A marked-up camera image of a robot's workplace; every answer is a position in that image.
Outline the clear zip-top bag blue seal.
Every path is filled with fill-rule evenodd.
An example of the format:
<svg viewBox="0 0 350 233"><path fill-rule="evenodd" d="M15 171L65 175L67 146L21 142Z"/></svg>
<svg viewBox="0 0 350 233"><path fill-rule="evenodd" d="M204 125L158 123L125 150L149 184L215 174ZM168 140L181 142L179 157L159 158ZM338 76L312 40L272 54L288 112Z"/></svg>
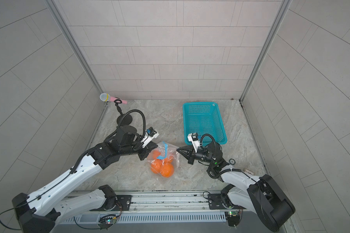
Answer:
<svg viewBox="0 0 350 233"><path fill-rule="evenodd" d="M157 146L149 153L147 162L154 174L170 178L180 164L178 147L166 142L160 142Z"/></svg>

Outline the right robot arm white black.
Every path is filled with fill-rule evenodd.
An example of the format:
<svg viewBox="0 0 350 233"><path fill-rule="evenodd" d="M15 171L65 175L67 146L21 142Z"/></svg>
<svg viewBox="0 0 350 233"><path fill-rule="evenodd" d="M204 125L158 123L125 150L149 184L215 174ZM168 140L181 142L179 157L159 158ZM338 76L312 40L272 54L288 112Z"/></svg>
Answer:
<svg viewBox="0 0 350 233"><path fill-rule="evenodd" d="M234 168L223 158L219 144L210 143L199 149L184 146L178 148L177 152L189 164L194 161L207 163L208 175L227 183L221 191L222 204L228 209L240 206L254 212L270 231L278 232L295 213L294 205L271 176L253 176Z"/></svg>

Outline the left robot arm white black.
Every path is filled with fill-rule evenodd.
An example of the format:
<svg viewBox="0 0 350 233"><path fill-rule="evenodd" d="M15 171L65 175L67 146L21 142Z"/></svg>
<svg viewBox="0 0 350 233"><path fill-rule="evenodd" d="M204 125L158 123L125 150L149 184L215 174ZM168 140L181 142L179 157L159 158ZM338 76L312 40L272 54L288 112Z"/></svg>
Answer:
<svg viewBox="0 0 350 233"><path fill-rule="evenodd" d="M118 162L121 156L136 154L144 160L157 148L152 140L158 135L152 127L141 136L133 126L119 126L104 142L82 153L70 170L31 194L15 196L12 204L20 231L49 233L62 221L83 212L120 209L117 195L109 185L69 201L64 198L84 181Z"/></svg>

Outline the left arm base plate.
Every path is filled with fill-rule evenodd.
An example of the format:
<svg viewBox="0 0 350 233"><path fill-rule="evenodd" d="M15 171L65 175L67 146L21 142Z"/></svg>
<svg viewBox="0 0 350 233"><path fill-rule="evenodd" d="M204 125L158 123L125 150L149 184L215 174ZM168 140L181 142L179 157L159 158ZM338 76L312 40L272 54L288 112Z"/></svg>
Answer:
<svg viewBox="0 0 350 233"><path fill-rule="evenodd" d="M118 195L113 203L103 208L105 211L128 211L132 202L132 195Z"/></svg>

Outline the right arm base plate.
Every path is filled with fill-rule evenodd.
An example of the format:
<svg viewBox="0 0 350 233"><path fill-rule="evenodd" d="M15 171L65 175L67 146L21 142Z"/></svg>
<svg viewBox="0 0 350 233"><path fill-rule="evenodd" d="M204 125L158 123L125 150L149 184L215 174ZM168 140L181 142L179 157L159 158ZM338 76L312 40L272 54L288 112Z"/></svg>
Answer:
<svg viewBox="0 0 350 233"><path fill-rule="evenodd" d="M244 209L241 206L234 205L227 200L227 196L221 193L212 194L206 192L203 194L204 199L208 201L210 210L241 210Z"/></svg>

